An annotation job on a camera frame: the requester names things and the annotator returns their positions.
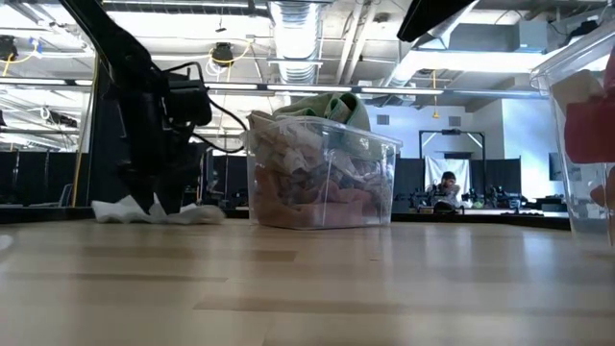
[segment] person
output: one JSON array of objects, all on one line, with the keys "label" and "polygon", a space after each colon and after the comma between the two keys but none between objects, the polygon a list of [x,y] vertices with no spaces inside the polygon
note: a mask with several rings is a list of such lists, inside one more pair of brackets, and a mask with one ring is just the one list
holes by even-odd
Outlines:
[{"label": "person", "polygon": [[457,179],[455,173],[444,172],[440,184],[434,185],[430,188],[430,191],[434,192],[434,206],[440,207],[440,209],[454,210],[459,205],[457,195],[461,188],[456,184]]}]

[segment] clear plastic bin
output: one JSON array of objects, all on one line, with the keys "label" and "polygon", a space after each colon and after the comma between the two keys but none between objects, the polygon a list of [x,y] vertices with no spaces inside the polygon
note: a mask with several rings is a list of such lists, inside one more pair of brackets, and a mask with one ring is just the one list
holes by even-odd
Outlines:
[{"label": "clear plastic bin", "polygon": [[312,116],[251,130],[244,141],[253,222],[300,230],[390,224],[401,141]]},{"label": "clear plastic bin", "polygon": [[608,254],[615,253],[614,47],[615,22],[605,23],[531,78],[551,95],[572,230],[582,249]]}]

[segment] green cloth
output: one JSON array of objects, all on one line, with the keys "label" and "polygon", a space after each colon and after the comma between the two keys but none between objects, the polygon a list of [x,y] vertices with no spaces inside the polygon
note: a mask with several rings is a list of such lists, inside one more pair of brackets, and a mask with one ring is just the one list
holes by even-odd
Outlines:
[{"label": "green cloth", "polygon": [[306,97],[290,106],[274,111],[273,115],[274,117],[278,115],[318,116],[370,131],[369,115],[365,106],[350,92],[329,92]]},{"label": "green cloth", "polygon": [[[371,131],[367,109],[361,100],[350,92],[329,92],[306,97],[290,106],[274,111],[273,115],[274,117],[279,115],[317,116],[363,131]],[[332,138],[329,145],[331,149],[339,147],[353,156],[367,160],[380,160],[382,157],[380,142],[367,139],[363,135],[340,134],[338,138]]]}]

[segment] white cloth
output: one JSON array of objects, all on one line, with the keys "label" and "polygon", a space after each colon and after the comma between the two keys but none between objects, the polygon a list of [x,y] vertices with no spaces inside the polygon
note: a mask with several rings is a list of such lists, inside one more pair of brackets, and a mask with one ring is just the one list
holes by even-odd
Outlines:
[{"label": "white cloth", "polygon": [[428,186],[440,184],[444,172],[455,173],[456,184],[459,185],[456,197],[461,202],[461,195],[470,190],[470,161],[425,158],[425,183]]},{"label": "white cloth", "polygon": [[101,223],[140,221],[178,225],[220,224],[226,217],[224,212],[216,206],[197,207],[194,204],[182,207],[179,213],[167,215],[156,195],[154,201],[149,215],[143,212],[132,196],[124,197],[117,203],[92,201],[92,209],[96,221]]}]

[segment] red object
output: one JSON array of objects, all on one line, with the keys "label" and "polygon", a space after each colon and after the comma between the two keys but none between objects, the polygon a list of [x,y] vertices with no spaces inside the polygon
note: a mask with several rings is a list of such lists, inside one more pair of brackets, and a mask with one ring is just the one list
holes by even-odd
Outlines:
[{"label": "red object", "polygon": [[574,163],[615,162],[615,95],[569,104],[564,141]]}]

